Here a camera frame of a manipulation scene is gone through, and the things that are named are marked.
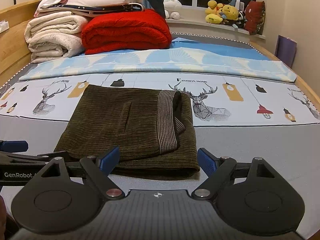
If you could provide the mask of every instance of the cream fleece blanket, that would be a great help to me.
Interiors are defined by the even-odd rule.
[[[57,12],[32,19],[25,30],[24,38],[31,43],[33,37],[43,31],[53,33],[80,33],[90,18],[74,15],[72,12]]]
[[[42,63],[62,57],[72,57],[84,51],[81,33],[67,34],[43,31],[36,34],[29,44],[32,63]]]

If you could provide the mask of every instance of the bed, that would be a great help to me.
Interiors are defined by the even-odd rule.
[[[298,233],[309,238],[318,231],[320,98],[299,76],[281,62],[275,63],[279,60],[274,55],[255,43],[173,33],[172,47],[167,52],[116,51],[36,66],[29,64],[30,52],[23,33],[38,4],[39,0],[34,0],[0,11],[0,21],[6,19],[10,25],[0,34],[0,106],[5,105],[0,112],[1,140],[26,140],[29,155],[52,152],[87,84],[179,91],[185,88],[191,104],[201,101],[211,110],[212,118],[205,112],[193,112],[197,148],[204,147],[216,156],[230,156],[238,162],[265,158],[305,202]],[[233,67],[231,73],[228,68],[226,72],[225,67],[217,68],[213,59],[224,61],[223,66],[241,62],[245,68]],[[57,90],[63,92],[47,98]],[[132,188],[192,192],[207,176],[201,170],[178,181],[118,175],[110,178],[125,193]],[[1,190],[9,212],[12,198],[20,189]]]

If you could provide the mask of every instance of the deer print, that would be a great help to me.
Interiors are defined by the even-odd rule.
[[[215,108],[211,106],[206,106],[203,102],[204,99],[206,99],[209,94],[214,94],[218,87],[216,87],[215,90],[209,85],[206,85],[210,88],[210,90],[207,92],[203,88],[203,92],[199,94],[199,96],[194,96],[191,92],[187,91],[186,88],[183,88],[183,90],[178,88],[178,85],[181,83],[181,81],[172,88],[172,86],[169,85],[169,87],[175,91],[180,91],[183,93],[186,93],[191,99],[192,99],[192,108],[195,116],[201,120],[204,121],[210,121],[210,120],[224,120],[228,119],[228,117],[231,115],[231,113],[225,109],[225,108]]]
[[[293,89],[290,89],[290,88],[288,88],[288,89],[289,89],[289,91],[291,91],[291,94],[289,94],[290,96],[292,96],[294,99],[296,99],[296,100],[300,101],[302,104],[304,104],[304,105],[310,110],[311,114],[312,114],[316,119],[320,120],[320,114],[319,114],[319,112],[318,112],[317,110],[314,110],[314,109],[311,108],[311,106],[310,106],[310,103],[311,103],[311,102],[309,101],[309,99],[308,99],[307,97],[303,97],[303,99],[305,100],[305,101],[303,101],[303,100],[301,100],[300,98],[298,98],[298,97],[296,97],[296,96],[293,95],[293,92],[300,92],[300,93],[302,93],[302,91],[300,91],[300,90],[293,90]]]
[[[59,93],[62,93],[62,92],[64,92],[64,91],[68,90],[69,88],[71,88],[71,86],[67,88],[67,85],[66,85],[66,84],[64,84],[64,86],[65,86],[64,89],[62,89],[62,90],[58,89],[56,92],[52,93],[52,94],[49,95],[49,96],[48,96],[48,90],[49,90],[49,89],[47,89],[47,90],[44,90],[44,89],[43,89],[43,90],[42,90],[42,94],[43,94],[42,98],[43,98],[43,99],[41,100],[41,102],[40,102],[39,104],[37,104],[36,108],[33,109],[33,111],[32,111],[33,114],[45,115],[45,114],[48,114],[48,113],[50,113],[51,111],[53,111],[56,106],[55,106],[55,105],[48,105],[48,104],[47,104],[47,100],[48,100],[49,98],[53,98],[55,95],[57,95],[57,94],[59,94]]]

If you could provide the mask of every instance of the white plush toy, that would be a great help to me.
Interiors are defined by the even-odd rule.
[[[180,20],[178,11],[182,8],[182,4],[178,0],[164,0],[163,5],[166,19]]]

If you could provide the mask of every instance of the metal screw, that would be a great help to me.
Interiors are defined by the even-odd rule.
[[[109,196],[109,197],[119,197],[121,194],[122,194],[122,190],[118,189],[118,188],[112,188],[112,189],[109,189],[106,194]]]
[[[195,195],[198,197],[207,197],[210,195],[210,191],[204,188],[195,190]]]

